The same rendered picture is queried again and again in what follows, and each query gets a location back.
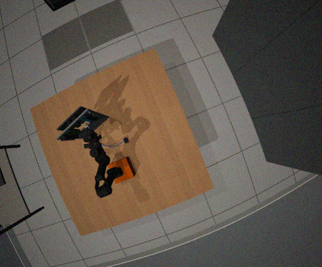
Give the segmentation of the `blue cable with plug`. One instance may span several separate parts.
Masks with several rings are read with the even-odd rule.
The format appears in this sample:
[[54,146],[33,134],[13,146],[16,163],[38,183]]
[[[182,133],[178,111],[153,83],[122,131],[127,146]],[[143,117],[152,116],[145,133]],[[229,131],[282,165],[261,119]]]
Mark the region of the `blue cable with plug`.
[[[85,127],[85,129],[88,127],[89,129],[91,129],[88,124],[85,122],[85,124],[83,125]],[[92,130],[92,129],[91,129]]]

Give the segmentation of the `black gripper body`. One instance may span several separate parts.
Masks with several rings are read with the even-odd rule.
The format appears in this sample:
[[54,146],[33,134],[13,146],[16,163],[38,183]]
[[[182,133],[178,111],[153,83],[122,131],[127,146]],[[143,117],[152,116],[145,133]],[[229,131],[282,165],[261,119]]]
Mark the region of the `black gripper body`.
[[89,135],[88,137],[83,138],[84,142],[91,142],[92,143],[92,146],[93,146],[92,149],[97,148],[102,145],[102,143],[99,142],[99,140],[101,140],[101,139],[102,139],[101,135],[99,135],[99,136]]

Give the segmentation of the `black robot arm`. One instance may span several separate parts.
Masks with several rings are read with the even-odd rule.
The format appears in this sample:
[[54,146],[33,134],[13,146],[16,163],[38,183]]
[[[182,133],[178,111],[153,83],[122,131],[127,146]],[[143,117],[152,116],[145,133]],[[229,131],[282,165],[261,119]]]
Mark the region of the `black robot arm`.
[[[92,149],[92,143],[84,144],[84,148],[91,149],[90,156],[95,158],[95,161],[99,164],[98,171],[95,176],[95,192],[98,197],[103,198],[107,195],[112,194],[111,185],[115,178],[121,177],[123,175],[123,170],[121,167],[113,167],[106,171],[107,165],[110,163],[109,156],[104,152],[103,147],[99,146]],[[107,173],[107,179],[105,178],[105,171]],[[99,181],[103,180],[104,183],[99,187]]]

